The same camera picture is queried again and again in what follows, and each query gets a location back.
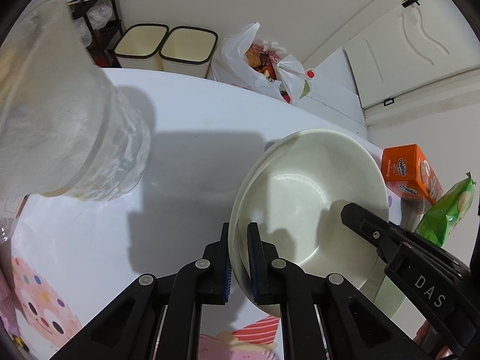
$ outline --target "ovaltine logo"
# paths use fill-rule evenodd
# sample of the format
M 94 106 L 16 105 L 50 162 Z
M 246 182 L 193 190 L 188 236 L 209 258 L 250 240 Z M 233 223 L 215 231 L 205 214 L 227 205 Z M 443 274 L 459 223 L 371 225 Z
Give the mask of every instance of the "ovaltine logo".
M 407 174 L 407 165 L 403 161 L 403 158 L 399 158 L 397 162 L 397 173 L 401 176 L 404 176 Z
M 405 192 L 409 195 L 413 195 L 413 196 L 419 195 L 419 193 L 416 190 L 413 190 L 412 188 L 409 188 L 406 185 L 399 185 L 398 189 L 400 189 L 402 192 Z

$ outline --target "orange box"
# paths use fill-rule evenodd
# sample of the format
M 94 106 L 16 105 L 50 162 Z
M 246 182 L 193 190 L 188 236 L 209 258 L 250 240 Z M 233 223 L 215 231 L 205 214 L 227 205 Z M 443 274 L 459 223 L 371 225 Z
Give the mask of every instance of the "orange box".
M 405 200 L 427 199 L 435 204 L 443 195 L 442 186 L 418 145 L 383 150 L 382 175 L 386 186 Z

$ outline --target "plastic cup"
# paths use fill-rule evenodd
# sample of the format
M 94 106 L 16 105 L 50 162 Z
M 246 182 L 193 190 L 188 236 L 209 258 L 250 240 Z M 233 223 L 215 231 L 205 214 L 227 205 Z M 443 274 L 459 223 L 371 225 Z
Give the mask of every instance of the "plastic cup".
M 0 48 L 0 199 L 117 198 L 149 148 L 143 117 L 93 64 L 63 0 L 14 25 Z

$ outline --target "cabinet door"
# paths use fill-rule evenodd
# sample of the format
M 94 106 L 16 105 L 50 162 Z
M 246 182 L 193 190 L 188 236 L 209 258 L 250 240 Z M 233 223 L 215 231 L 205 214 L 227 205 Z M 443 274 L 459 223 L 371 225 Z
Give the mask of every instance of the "cabinet door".
M 363 108 L 480 66 L 480 43 L 451 0 L 386 13 L 345 43 Z

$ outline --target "cream storage bin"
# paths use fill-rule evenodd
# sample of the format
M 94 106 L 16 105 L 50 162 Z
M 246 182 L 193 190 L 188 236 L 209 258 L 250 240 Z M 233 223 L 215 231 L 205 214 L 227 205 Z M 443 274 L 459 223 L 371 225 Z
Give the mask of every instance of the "cream storage bin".
M 217 41 L 216 32 L 175 27 L 160 48 L 165 71 L 205 78 Z
M 167 34 L 164 24 L 135 24 L 126 30 L 113 53 L 122 68 L 162 71 L 162 58 L 158 50 Z

